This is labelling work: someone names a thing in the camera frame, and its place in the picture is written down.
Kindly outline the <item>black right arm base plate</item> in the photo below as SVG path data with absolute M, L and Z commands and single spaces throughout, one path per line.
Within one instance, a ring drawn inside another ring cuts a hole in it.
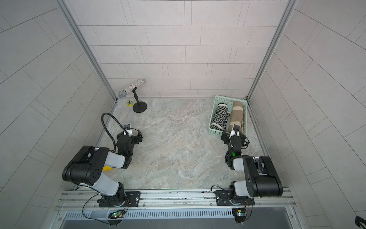
M 253 206 L 254 199 L 248 196 L 238 196 L 229 190 L 215 190 L 217 206 Z

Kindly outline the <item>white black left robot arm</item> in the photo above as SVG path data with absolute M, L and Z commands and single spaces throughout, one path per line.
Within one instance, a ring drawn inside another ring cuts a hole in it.
M 128 129 L 117 135 L 116 153 L 109 148 L 83 146 L 64 168 L 62 178 L 100 193 L 100 204 L 121 206 L 126 200 L 124 186 L 106 176 L 103 168 L 127 169 L 132 161 L 134 146 L 142 140 L 140 130 Z

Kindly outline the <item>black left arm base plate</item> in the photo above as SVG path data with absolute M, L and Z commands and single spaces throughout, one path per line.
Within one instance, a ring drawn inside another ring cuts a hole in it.
M 104 196 L 97 200 L 100 208 L 138 207 L 141 192 L 127 191 L 114 196 Z

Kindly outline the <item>brown beige plaid scarf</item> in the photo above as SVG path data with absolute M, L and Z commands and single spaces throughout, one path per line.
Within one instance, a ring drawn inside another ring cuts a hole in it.
M 245 134 L 244 129 L 244 104 L 240 101 L 234 101 L 233 102 L 233 108 L 231 110 L 230 118 L 229 118 L 229 125 L 226 130 L 227 133 L 230 133 L 234 127 L 234 125 L 237 125 L 240 127 L 240 132 L 242 134 Z

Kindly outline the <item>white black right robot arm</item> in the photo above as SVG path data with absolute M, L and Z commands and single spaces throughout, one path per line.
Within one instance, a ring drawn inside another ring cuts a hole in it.
M 268 156 L 243 155 L 242 150 L 249 146 L 247 137 L 234 125 L 230 134 L 222 134 L 228 145 L 225 154 L 226 165 L 234 171 L 244 173 L 244 180 L 233 181 L 228 188 L 228 199 L 234 204 L 249 201 L 254 197 L 279 197 L 283 186 L 272 160 Z

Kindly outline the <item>mint green plastic basket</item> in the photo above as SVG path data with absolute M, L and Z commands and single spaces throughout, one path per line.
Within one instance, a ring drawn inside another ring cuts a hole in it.
M 239 121 L 236 113 L 233 113 L 235 106 L 243 107 L 243 120 Z M 247 136 L 247 101 L 225 96 L 216 95 L 212 114 L 209 122 L 209 134 L 221 136 L 223 133 L 231 133 L 231 121 L 234 124 L 241 124 L 240 132 Z

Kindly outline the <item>black white houndstooth scarf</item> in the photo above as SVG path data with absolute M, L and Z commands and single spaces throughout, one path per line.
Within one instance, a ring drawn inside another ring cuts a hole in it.
M 230 114 L 226 104 L 219 104 L 214 110 L 210 128 L 218 131 L 225 131 Z

